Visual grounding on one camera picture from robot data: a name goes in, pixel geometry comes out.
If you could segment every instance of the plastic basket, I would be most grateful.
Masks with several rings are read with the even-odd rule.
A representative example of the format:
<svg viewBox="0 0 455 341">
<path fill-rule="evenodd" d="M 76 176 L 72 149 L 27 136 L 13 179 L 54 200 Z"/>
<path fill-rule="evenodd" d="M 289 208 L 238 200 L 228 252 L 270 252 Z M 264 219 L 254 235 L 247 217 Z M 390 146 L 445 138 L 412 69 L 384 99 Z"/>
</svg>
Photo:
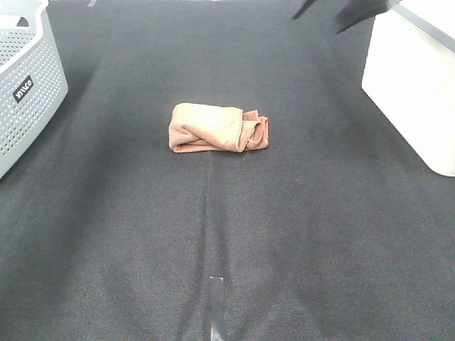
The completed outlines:
<svg viewBox="0 0 455 341">
<path fill-rule="evenodd" d="M 47 6 L 48 0 L 0 0 L 0 178 L 68 92 Z"/>
</svg>

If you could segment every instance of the white container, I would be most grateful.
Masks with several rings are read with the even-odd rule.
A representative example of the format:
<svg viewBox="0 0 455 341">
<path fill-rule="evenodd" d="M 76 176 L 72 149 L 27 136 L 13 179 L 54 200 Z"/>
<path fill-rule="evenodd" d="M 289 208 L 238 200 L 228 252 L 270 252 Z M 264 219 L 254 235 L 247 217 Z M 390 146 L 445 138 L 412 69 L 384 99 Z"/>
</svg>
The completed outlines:
<svg viewBox="0 0 455 341">
<path fill-rule="evenodd" d="M 0 178 L 68 92 L 47 5 L 47 0 L 0 0 Z"/>
<path fill-rule="evenodd" d="M 455 176 L 455 1 L 377 16 L 362 87 L 436 173 Z"/>
</svg>

